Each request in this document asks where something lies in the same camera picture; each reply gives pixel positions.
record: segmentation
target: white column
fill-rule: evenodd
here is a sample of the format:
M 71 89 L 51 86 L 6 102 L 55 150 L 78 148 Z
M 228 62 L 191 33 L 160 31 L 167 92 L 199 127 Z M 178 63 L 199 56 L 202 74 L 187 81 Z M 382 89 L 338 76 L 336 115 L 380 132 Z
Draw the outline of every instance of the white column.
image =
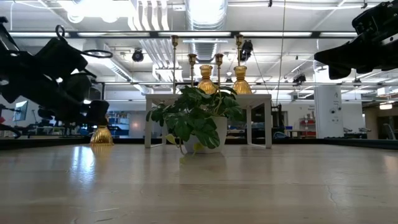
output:
M 344 137 L 341 88 L 338 85 L 315 87 L 315 126 L 317 138 Z

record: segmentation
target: camera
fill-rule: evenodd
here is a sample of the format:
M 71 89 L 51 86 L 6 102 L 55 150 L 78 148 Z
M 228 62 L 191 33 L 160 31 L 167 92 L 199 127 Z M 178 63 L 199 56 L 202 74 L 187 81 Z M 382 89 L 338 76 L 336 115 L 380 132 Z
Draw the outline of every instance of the camera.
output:
M 132 60 L 134 62 L 142 62 L 144 60 L 144 54 L 142 53 L 142 49 L 135 49 L 132 55 Z

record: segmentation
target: hanging cable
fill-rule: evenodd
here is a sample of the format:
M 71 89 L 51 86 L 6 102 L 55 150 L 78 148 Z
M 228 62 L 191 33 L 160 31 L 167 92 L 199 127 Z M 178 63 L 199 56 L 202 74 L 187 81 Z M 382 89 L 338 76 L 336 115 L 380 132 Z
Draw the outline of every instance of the hanging cable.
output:
M 61 25 L 57 25 L 55 27 L 55 33 L 57 34 L 57 37 L 64 43 L 68 44 L 67 40 L 65 39 L 65 28 Z M 86 55 L 89 57 L 94 57 L 94 58 L 112 58 L 113 53 L 107 50 L 78 50 L 76 48 L 71 47 L 73 50 L 77 51 L 78 53 L 82 55 Z
M 276 92 L 276 105 L 278 105 L 278 97 L 279 97 L 279 85 L 280 85 L 280 78 L 282 76 L 282 58 L 283 58 L 283 51 L 284 51 L 284 37 L 285 37 L 285 13 L 286 7 L 284 7 L 284 20 L 282 24 L 282 46 L 280 48 L 280 65 L 279 65 L 279 79 L 278 79 L 278 90 Z

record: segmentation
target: desk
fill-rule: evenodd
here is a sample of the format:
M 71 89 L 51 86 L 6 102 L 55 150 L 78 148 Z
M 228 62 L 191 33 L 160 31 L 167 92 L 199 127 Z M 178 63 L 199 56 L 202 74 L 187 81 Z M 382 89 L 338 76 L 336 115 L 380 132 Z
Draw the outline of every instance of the desk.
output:
M 150 111 L 152 104 L 158 105 L 164 102 L 166 105 L 171 105 L 179 97 L 178 94 L 148 94 L 146 95 L 146 111 Z M 248 144 L 252 145 L 252 132 L 251 132 L 251 109 L 264 104 L 265 110 L 265 139 L 266 145 L 260 146 L 270 149 L 272 147 L 272 116 L 271 116 L 271 95 L 270 94 L 253 94 L 253 95 L 237 95 L 236 101 L 239 103 L 242 109 L 246 109 L 246 122 L 248 125 Z M 145 125 L 145 148 L 156 147 L 159 145 L 166 144 L 167 128 L 162 128 L 162 144 L 152 146 L 150 143 L 152 132 L 152 120 L 146 122 Z
M 288 137 L 290 137 L 290 138 L 293 138 L 293 133 L 297 133 L 297 137 L 300 138 L 299 137 L 300 132 L 306 133 L 305 137 L 307 138 L 308 137 L 307 132 L 313 132 L 313 131 L 305 130 L 305 129 L 285 129 L 285 134 L 288 135 Z

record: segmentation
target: white flower pot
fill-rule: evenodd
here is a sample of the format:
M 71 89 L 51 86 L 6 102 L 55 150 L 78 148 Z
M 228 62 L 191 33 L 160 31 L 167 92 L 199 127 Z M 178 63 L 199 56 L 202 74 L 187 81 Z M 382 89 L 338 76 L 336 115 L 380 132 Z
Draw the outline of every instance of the white flower pot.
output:
M 225 145 L 226 139 L 226 131 L 227 131 L 227 119 L 225 117 L 212 117 L 214 123 L 216 123 L 217 129 L 216 132 L 220 139 L 220 146 L 216 147 L 215 149 L 209 149 L 207 147 L 204 150 L 198 151 L 197 153 L 209 154 L 209 153 L 217 153 L 221 152 L 222 148 Z M 187 142 L 184 142 L 185 149 L 187 153 L 193 153 L 193 146 L 195 143 L 198 143 L 199 139 L 196 136 L 190 136 Z

